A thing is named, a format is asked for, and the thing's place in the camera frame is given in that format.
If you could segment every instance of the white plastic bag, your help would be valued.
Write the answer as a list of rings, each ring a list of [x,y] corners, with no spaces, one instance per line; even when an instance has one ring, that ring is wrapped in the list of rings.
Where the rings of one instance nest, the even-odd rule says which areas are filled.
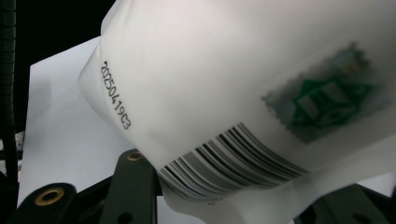
[[[396,169],[395,9],[119,0],[79,86],[158,170],[172,208],[284,223]]]

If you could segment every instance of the green logo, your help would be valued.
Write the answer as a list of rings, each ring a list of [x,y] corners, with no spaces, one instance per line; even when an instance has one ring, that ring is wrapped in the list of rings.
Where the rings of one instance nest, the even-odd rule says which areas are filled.
[[[318,128],[342,125],[361,110],[371,85],[345,84],[337,77],[326,81],[305,80],[300,95],[293,99],[293,126]]]

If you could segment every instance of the barcode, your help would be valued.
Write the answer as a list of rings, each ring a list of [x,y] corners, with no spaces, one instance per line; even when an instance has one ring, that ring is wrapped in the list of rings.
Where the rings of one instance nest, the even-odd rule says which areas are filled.
[[[159,176],[189,201],[213,202],[240,189],[272,189],[307,173],[276,155],[240,123],[170,162]]]

